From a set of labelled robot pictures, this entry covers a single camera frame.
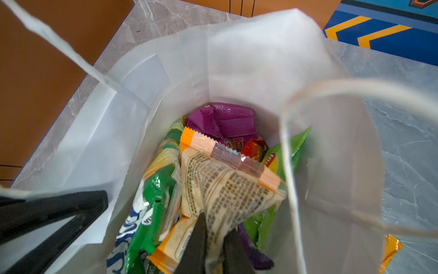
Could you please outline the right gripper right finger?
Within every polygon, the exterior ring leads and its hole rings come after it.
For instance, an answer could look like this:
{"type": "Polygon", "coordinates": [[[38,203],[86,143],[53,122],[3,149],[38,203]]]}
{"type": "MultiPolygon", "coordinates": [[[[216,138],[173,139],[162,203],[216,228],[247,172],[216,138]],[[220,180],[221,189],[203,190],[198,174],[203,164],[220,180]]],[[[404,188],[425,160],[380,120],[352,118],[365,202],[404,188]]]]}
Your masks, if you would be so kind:
{"type": "Polygon", "coordinates": [[[223,254],[223,274],[255,274],[236,229],[224,238],[223,254]]]}

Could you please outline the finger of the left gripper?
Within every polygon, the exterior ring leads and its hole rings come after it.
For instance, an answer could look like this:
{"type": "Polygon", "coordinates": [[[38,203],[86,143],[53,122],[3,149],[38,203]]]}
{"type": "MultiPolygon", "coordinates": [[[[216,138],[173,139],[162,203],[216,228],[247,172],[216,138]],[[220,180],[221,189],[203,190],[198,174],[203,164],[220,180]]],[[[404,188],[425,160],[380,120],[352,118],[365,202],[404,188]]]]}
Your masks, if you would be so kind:
{"type": "Polygon", "coordinates": [[[40,245],[8,268],[6,274],[42,274],[91,225],[92,218],[79,214],[40,245]]]}

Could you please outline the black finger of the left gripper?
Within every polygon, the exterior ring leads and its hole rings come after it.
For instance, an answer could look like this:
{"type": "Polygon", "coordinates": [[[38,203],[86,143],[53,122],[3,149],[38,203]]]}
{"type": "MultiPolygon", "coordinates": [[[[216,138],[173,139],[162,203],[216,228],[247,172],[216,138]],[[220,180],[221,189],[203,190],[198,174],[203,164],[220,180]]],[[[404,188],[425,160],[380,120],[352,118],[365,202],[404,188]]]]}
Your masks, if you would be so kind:
{"type": "Polygon", "coordinates": [[[71,217],[62,236],[72,243],[108,208],[106,191],[85,191],[38,199],[1,197],[1,244],[71,217]]]}

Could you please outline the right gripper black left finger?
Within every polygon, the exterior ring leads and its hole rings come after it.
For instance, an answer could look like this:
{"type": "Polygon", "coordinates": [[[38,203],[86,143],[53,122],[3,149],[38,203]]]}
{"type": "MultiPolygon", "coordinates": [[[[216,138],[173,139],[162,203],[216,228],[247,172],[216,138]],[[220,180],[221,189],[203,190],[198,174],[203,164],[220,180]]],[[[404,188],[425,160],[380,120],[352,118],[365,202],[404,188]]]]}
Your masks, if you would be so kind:
{"type": "Polygon", "coordinates": [[[205,274],[206,240],[206,217],[201,212],[174,274],[205,274]]]}

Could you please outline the purple white snack bag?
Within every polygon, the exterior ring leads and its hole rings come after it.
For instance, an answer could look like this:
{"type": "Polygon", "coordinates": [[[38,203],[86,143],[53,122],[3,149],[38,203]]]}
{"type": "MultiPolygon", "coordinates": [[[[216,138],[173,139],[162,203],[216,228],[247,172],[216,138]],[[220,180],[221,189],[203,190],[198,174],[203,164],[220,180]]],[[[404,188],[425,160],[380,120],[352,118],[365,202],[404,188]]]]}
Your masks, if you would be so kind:
{"type": "Polygon", "coordinates": [[[245,227],[242,223],[238,225],[237,232],[252,268],[258,271],[272,269],[274,267],[274,261],[272,261],[268,256],[255,247],[249,235],[246,233],[245,227]]]}

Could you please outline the yellow green candy bag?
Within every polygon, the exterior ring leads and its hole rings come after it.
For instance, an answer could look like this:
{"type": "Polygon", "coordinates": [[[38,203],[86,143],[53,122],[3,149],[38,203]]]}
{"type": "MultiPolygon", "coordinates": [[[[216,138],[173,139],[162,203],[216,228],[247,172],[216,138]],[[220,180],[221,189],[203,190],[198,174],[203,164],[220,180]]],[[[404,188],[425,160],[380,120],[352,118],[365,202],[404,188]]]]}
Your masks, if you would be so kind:
{"type": "Polygon", "coordinates": [[[169,129],[141,178],[130,213],[106,259],[108,274],[157,274],[151,256],[180,213],[180,138],[184,116],[169,129]]]}

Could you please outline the orange cracker snack packet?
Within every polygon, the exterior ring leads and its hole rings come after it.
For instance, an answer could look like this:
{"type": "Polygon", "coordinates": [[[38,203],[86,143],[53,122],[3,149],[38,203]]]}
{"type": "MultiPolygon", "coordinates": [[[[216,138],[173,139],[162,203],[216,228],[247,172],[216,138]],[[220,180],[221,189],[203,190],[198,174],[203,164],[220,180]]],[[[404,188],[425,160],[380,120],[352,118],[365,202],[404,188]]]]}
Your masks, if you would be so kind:
{"type": "Polygon", "coordinates": [[[279,205],[284,181],[258,161],[185,127],[180,138],[182,217],[149,260],[173,274],[201,213],[206,218],[206,270],[224,261],[226,235],[244,220],[279,205]]]}

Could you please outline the green Lays chips bag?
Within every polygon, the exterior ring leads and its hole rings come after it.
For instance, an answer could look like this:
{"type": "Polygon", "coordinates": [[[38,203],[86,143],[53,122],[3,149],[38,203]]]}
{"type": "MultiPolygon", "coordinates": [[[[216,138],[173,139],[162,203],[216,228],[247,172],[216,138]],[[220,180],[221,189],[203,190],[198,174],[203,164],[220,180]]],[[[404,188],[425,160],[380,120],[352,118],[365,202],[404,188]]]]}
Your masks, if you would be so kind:
{"type": "MultiPolygon", "coordinates": [[[[293,172],[297,171],[304,152],[307,137],[310,133],[311,128],[308,128],[302,133],[290,138],[290,158],[292,160],[293,172]]],[[[262,164],[278,175],[283,181],[285,181],[286,177],[283,167],[285,158],[286,156],[284,156],[282,153],[281,145],[275,145],[268,149],[264,159],[262,160],[262,164]]],[[[265,245],[280,205],[281,203],[277,203],[269,207],[267,210],[264,210],[243,221],[246,233],[248,234],[252,243],[259,250],[265,245]]]]}

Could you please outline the small red snack packet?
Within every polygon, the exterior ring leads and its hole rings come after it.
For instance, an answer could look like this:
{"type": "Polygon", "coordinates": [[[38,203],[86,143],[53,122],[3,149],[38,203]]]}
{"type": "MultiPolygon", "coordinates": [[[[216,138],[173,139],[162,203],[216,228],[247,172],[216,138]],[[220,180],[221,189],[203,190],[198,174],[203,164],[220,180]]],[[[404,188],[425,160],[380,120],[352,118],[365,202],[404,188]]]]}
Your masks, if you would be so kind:
{"type": "Polygon", "coordinates": [[[268,144],[262,138],[251,139],[245,145],[241,153],[258,162],[262,162],[268,149],[268,144]]]}

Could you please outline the magenta grape candy bag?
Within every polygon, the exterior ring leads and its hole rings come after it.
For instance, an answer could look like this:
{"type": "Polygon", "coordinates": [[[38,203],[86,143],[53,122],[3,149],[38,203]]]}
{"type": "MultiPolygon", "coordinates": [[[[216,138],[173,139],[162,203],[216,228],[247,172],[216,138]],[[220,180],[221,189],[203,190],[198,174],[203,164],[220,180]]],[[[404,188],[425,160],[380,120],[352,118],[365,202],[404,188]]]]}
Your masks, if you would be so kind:
{"type": "Polygon", "coordinates": [[[254,110],[228,103],[213,103],[187,116],[185,124],[236,151],[258,139],[254,110]]]}

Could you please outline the floral white paper bag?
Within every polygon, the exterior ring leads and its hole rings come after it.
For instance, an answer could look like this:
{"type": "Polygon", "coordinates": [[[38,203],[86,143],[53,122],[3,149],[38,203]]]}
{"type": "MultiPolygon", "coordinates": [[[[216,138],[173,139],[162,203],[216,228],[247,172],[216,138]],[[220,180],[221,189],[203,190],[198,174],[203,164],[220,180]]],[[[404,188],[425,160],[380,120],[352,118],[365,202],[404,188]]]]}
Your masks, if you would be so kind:
{"type": "Polygon", "coordinates": [[[384,221],[382,151],[365,98],[433,123],[437,101],[399,84],[353,79],[303,12],[191,27],[133,48],[103,74],[18,3],[5,6],[98,81],[42,172],[13,185],[21,198],[108,193],[108,209],[43,273],[105,271],[159,142],[177,118],[210,102],[253,108],[258,132],[273,143],[311,128],[296,175],[285,162],[289,197],[263,248],[275,273],[376,274],[385,235],[438,237],[436,229],[384,221]]]}

